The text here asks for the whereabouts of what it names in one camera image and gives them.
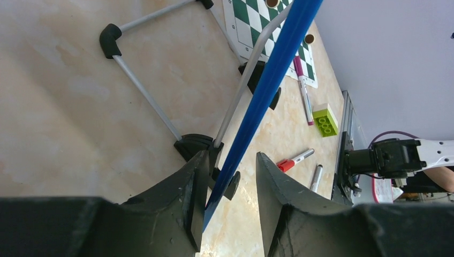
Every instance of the blue rod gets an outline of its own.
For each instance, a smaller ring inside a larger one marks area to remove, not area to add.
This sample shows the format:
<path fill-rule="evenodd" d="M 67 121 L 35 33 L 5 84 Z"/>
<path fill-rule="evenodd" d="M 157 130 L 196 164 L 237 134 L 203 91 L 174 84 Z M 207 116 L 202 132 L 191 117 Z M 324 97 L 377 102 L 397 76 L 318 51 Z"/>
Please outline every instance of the blue rod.
<path fill-rule="evenodd" d="M 294 0 L 205 208 L 207 227 L 323 0 Z"/>

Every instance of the black clamp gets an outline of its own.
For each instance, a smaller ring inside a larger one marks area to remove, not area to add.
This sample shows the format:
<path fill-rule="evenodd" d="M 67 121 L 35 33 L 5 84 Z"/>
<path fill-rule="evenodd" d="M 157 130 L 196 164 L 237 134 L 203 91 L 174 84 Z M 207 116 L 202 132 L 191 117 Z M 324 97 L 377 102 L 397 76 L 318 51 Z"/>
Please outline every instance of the black clamp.
<path fill-rule="evenodd" d="M 263 70 L 265 69 L 265 62 L 264 61 L 258 61 L 257 64 L 255 65 L 254 71 L 251 74 L 251 77 L 249 78 L 249 81 L 247 82 L 247 87 L 251 91 L 252 94 L 254 94 L 255 89 L 257 88 L 257 85 L 259 84 L 260 77 L 262 76 Z M 246 68 L 247 63 L 241 65 L 238 67 L 238 71 L 243 75 L 244 69 Z M 271 110 L 274 110 L 276 108 L 277 102 L 279 101 L 279 97 L 281 96 L 281 88 L 278 88 L 276 94 L 273 97 L 272 102 L 270 103 L 269 108 Z"/>
<path fill-rule="evenodd" d="M 196 2 L 200 2 L 203 4 L 203 7 L 205 7 L 205 9 L 210 9 L 211 7 L 213 7 L 213 1 L 211 0 L 196 0 Z"/>
<path fill-rule="evenodd" d="M 121 29 L 115 24 L 109 24 L 100 35 L 100 45 L 107 59 L 113 59 L 114 55 L 121 56 L 122 52 L 117 46 L 116 40 L 122 36 Z"/>

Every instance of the marble table surface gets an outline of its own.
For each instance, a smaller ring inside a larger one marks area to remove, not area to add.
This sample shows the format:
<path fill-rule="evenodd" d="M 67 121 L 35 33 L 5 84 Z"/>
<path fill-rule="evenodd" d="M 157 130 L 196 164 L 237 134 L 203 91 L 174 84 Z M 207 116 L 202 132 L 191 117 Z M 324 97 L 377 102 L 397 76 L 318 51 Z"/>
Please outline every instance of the marble table surface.
<path fill-rule="evenodd" d="M 0 196 L 99 195 L 123 202 L 177 171 L 175 138 L 98 38 L 181 0 L 5 0 L 0 2 Z M 214 11 L 223 19 L 222 2 Z M 315 24 L 319 88 L 338 121 L 343 98 Z M 118 40 L 124 60 L 181 134 L 215 137 L 239 84 L 237 60 L 213 16 L 192 3 Z M 276 110 L 268 110 L 241 164 L 232 201 L 223 199 L 203 234 L 201 256 L 263 256 L 255 154 L 273 161 L 307 148 L 315 154 L 287 174 L 330 198 L 338 137 L 307 126 L 296 80 L 286 77 Z M 223 142 L 222 166 L 251 100 L 244 92 Z"/>

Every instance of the black corner joint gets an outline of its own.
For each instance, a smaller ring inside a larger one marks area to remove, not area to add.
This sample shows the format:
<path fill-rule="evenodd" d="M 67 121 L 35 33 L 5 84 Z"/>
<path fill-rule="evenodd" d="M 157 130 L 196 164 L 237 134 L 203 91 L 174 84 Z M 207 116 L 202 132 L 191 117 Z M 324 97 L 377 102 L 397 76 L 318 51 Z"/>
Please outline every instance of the black corner joint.
<path fill-rule="evenodd" d="M 213 7 L 214 5 L 212 0 L 196 0 L 196 1 L 202 3 L 203 7 L 205 7 L 205 9 L 207 10 Z"/>
<path fill-rule="evenodd" d="M 115 24 L 109 24 L 100 35 L 100 45 L 107 59 L 113 59 L 114 55 L 121 56 L 122 52 L 117 46 L 116 40 L 122 36 L 122 31 Z"/>

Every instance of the lime green lego brick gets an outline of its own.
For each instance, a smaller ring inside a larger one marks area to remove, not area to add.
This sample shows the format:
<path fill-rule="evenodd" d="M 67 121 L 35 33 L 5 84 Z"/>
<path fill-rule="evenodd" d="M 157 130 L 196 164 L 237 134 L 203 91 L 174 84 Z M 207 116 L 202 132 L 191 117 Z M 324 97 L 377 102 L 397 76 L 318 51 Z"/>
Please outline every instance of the lime green lego brick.
<path fill-rule="evenodd" d="M 326 138 L 338 134 L 339 131 L 336 122 L 328 109 L 315 111 L 312 113 L 312 116 L 315 121 L 314 125 L 319 129 L 322 137 Z"/>

